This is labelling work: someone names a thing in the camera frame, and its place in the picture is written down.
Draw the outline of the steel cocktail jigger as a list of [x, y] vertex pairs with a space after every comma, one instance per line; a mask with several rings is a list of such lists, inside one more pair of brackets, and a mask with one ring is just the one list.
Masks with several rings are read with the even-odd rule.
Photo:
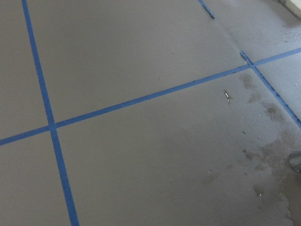
[[301, 172], [301, 151], [292, 151], [289, 155], [289, 163], [291, 167], [298, 173]]

